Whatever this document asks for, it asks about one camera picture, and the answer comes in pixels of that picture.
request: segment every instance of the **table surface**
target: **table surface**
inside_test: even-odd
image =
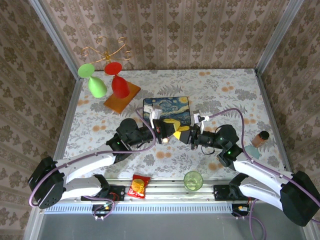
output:
[[[87,80],[84,81],[65,158],[93,150],[111,139],[125,118],[135,119],[141,127],[142,122],[135,109],[143,106],[144,98],[187,96],[191,113],[200,110],[204,115],[212,115],[228,108],[240,109],[245,118],[245,146],[251,144],[251,140],[260,131],[268,131],[269,140],[258,149],[260,160],[280,170],[284,169],[253,69],[122,71],[119,74],[121,77],[141,87],[141,91],[122,114],[113,112],[103,104],[112,94],[112,76],[104,72],[95,72],[93,75],[105,82],[108,92],[105,97],[94,98],[88,89]],[[206,131],[214,131],[223,124],[231,124],[238,137],[241,137],[241,118],[235,111],[217,116],[205,122],[204,126]],[[208,153],[211,148],[203,150]],[[198,171],[206,179],[231,179],[238,173],[219,163],[216,157],[219,152],[217,150],[213,155],[204,155],[200,148],[191,150],[189,145],[171,136],[168,144],[157,143],[149,151],[132,154],[122,162],[98,168],[82,177],[103,174],[106,178],[132,178],[133,174],[142,174],[153,179],[182,178],[189,171]]]

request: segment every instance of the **starry night mouse pad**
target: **starry night mouse pad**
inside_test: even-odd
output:
[[[143,99],[143,106],[160,106],[162,113],[160,119],[175,119],[181,126],[191,125],[189,100],[186,96],[156,97]],[[149,121],[150,114],[143,111],[143,118]]]

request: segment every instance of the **bottle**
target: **bottle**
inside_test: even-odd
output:
[[[251,143],[256,148],[262,146],[268,139],[269,139],[269,133],[267,131],[262,131],[258,135],[252,139]]]

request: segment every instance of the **patterned wallpaper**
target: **patterned wallpaper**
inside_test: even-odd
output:
[[[305,0],[262,79],[295,171],[320,191],[320,1]]]
[[[44,0],[78,66],[86,46],[127,37],[126,70],[256,67],[289,0]],[[103,63],[96,64],[103,70]]]
[[[27,0],[0,1],[0,239],[22,239],[28,178],[54,155],[75,80]]]

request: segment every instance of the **green cup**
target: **green cup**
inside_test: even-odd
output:
[[[199,172],[190,171],[186,175],[184,175],[183,182],[187,190],[197,191],[204,184],[204,179]]]
[[[100,78],[96,76],[92,76],[92,74],[95,72],[95,67],[90,64],[86,63],[83,64],[78,69],[78,75],[82,78],[89,78],[88,81],[88,88],[92,95],[95,98],[102,98],[107,93],[107,87]]]

